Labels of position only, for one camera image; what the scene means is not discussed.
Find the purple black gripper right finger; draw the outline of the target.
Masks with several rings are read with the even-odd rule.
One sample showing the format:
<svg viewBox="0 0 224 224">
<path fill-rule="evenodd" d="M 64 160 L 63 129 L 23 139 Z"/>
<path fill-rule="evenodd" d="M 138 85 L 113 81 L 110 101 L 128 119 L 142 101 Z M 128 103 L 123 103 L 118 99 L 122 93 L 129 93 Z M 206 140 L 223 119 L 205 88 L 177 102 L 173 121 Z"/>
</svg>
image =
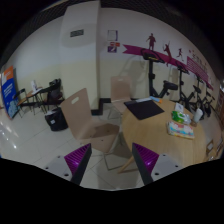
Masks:
<svg viewBox="0 0 224 224">
<path fill-rule="evenodd" d="M 137 143 L 132 144 L 132 154 L 139 169 L 143 183 L 145 185 L 152 183 L 153 179 L 151 177 L 151 173 L 159 158 L 159 155 Z"/>
</svg>

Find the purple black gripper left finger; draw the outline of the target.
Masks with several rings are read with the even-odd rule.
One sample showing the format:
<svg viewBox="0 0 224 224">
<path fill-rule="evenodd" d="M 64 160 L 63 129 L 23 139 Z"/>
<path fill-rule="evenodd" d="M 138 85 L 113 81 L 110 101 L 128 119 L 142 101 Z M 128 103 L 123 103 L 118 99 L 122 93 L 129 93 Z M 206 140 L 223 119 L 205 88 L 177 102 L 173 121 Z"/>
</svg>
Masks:
<svg viewBox="0 0 224 224">
<path fill-rule="evenodd" d="M 91 144 L 86 144 L 64 157 L 71 173 L 71 182 L 79 185 L 82 181 L 90 156 L 92 154 Z"/>
</svg>

